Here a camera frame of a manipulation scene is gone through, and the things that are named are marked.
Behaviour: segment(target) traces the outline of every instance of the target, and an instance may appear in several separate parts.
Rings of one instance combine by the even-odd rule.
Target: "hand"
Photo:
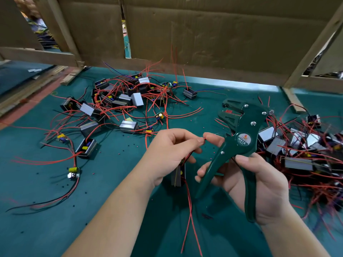
[[[204,133],[204,138],[220,147],[224,138],[212,133]],[[260,155],[253,153],[251,157],[237,155],[236,162],[248,171],[256,174],[256,221],[266,225],[279,220],[291,208],[289,203],[289,189],[286,177],[267,163]],[[201,181],[211,162],[204,164],[197,172],[195,180]],[[237,164],[230,160],[217,171],[224,176],[215,176],[212,183],[223,187],[229,193],[236,205],[244,211],[245,183],[242,171]]]
[[[199,147],[204,143],[204,138],[185,129],[160,130],[135,169],[143,170],[154,185],[158,186],[163,177],[171,173],[192,151],[201,153]],[[196,162],[193,156],[187,161]]]

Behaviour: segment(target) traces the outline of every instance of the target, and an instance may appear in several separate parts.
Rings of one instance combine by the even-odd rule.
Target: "person's left hand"
[[[163,177],[171,173],[188,154],[192,151],[201,153],[200,146],[204,143],[204,138],[185,129],[160,130],[136,165],[135,171],[143,171],[158,186]],[[193,156],[187,161],[196,162]]]

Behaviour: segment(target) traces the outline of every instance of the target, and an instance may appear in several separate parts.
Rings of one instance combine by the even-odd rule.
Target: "green wire stripper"
[[[218,112],[219,118],[234,132],[226,135],[225,141],[215,154],[205,176],[202,178],[196,198],[199,198],[210,184],[217,170],[235,155],[250,156],[256,151],[257,137],[268,115],[274,113],[261,104],[226,99],[222,106],[238,114]],[[249,222],[255,222],[256,177],[255,173],[242,169],[245,181],[245,215]]]

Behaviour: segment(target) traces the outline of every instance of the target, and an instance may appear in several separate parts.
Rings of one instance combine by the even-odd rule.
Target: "blue wire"
[[[225,88],[207,88],[207,89],[200,89],[200,90],[197,90],[195,92],[203,91],[203,90],[221,90],[221,89],[225,89]]]
[[[128,76],[128,75],[123,75],[121,73],[119,73],[118,71],[116,71],[113,67],[111,67],[109,64],[107,64],[105,61],[103,61],[108,67],[110,67],[111,69],[113,69],[115,72],[117,72],[119,75],[121,76],[125,76],[125,77],[128,77],[128,78],[131,78],[131,79],[134,79],[133,77],[131,76]]]

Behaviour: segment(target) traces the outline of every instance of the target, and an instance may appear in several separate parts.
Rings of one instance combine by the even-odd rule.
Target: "green tabletop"
[[[57,88],[56,95],[61,97],[72,95],[78,98],[83,94],[85,87],[92,86],[92,80],[86,78],[99,80],[116,75],[108,69],[93,67],[79,76],[70,86]],[[174,80],[171,75],[163,76],[165,78],[153,77],[159,81]],[[183,82],[183,76],[178,76],[178,80]],[[259,95],[263,102],[267,103],[270,96],[270,107],[275,110],[277,117],[280,117],[289,105],[285,95],[274,86],[192,77],[187,77],[187,82],[193,90],[223,86],[225,88],[217,91],[225,95],[198,93],[197,98],[188,103],[189,107],[180,103],[168,104],[169,115],[185,114],[199,107],[203,108],[193,116],[169,120],[169,128],[185,128],[199,136],[203,132],[225,134],[226,130],[223,126],[214,121],[225,98],[254,99],[258,102]],[[182,88],[176,89],[176,95],[180,99],[184,98],[182,90]],[[312,114],[341,115],[341,95],[299,90],[298,97]],[[90,88],[86,100],[90,101]],[[50,129],[50,121],[57,114],[53,109],[60,110],[61,102],[62,99],[49,95],[14,125]],[[133,112],[133,115],[142,117],[140,112]],[[295,116],[289,110],[283,120],[287,121]],[[338,118],[327,118],[325,122],[342,129],[341,120]],[[165,124],[163,126],[159,124],[156,130],[165,128]],[[48,147],[40,149],[39,142],[43,138],[43,131],[37,129],[7,127],[0,131],[0,256],[61,256],[145,152],[144,135],[123,134],[116,129],[96,134],[95,139],[99,146],[95,158],[78,159],[82,175],[79,185],[70,198],[45,211],[21,208],[5,213],[10,207],[47,201],[61,196],[72,185],[72,181],[66,177],[66,168],[72,167],[72,160],[40,166],[12,161],[16,159],[15,157],[33,161],[51,161],[70,156],[67,150]],[[76,134],[71,138],[77,145],[83,137]],[[216,151],[217,149],[207,142],[203,146],[203,153],[195,155],[197,163],[193,165],[186,163],[186,179],[193,202],[192,213],[203,256],[271,256],[259,227],[246,221],[244,214],[236,208],[225,192],[210,186],[204,197],[194,199],[198,187],[194,180],[195,173],[202,164],[211,160]],[[291,201],[298,206],[306,207],[308,204],[306,191],[302,193],[302,201],[300,201],[298,191],[292,189]],[[300,215],[304,214],[304,210],[301,209],[297,209],[297,212]],[[213,219],[204,218],[202,213]],[[153,191],[132,256],[180,256],[188,216],[185,186],[175,188],[170,185],[170,177],[166,177]],[[337,241],[331,239],[323,225],[319,227],[316,236],[332,256],[341,256],[343,226],[331,216],[326,218],[333,227],[332,233]],[[316,220],[317,213],[313,211],[306,222],[312,228]],[[199,256],[191,227],[182,255]]]

